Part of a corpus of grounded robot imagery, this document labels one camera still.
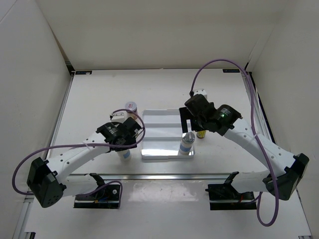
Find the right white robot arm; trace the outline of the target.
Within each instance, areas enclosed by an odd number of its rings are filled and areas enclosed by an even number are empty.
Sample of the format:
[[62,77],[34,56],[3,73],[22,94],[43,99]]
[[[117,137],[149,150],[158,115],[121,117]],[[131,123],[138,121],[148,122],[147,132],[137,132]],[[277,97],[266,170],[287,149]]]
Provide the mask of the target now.
[[197,94],[179,108],[184,133],[209,131],[236,143],[258,160],[264,171],[234,172],[224,182],[224,194],[229,199],[245,192],[269,192],[287,201],[303,178],[310,159],[303,153],[294,155],[271,140],[253,132],[242,115],[229,105],[215,108],[203,95]]

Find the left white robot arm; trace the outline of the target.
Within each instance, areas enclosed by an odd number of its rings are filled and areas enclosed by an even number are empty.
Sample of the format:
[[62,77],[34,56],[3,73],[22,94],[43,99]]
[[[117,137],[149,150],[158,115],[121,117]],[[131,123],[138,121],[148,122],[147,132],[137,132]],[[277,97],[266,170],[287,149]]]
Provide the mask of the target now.
[[105,183],[98,174],[89,173],[77,179],[71,179],[70,175],[101,154],[136,148],[140,131],[145,131],[144,122],[133,118],[127,118],[123,123],[108,122],[82,144],[71,145],[64,153],[47,160],[40,157],[33,160],[27,185],[43,208],[51,207],[67,196],[90,195],[100,199],[105,192]]

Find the blue label shaker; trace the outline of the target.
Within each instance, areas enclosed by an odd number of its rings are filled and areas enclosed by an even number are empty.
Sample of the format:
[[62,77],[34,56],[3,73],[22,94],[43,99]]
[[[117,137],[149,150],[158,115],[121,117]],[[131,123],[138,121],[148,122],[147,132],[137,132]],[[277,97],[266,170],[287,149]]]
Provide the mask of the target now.
[[129,149],[118,151],[117,155],[122,161],[128,161],[131,159],[131,151]]
[[182,155],[189,155],[194,142],[195,135],[193,132],[183,133],[180,141],[179,153]]

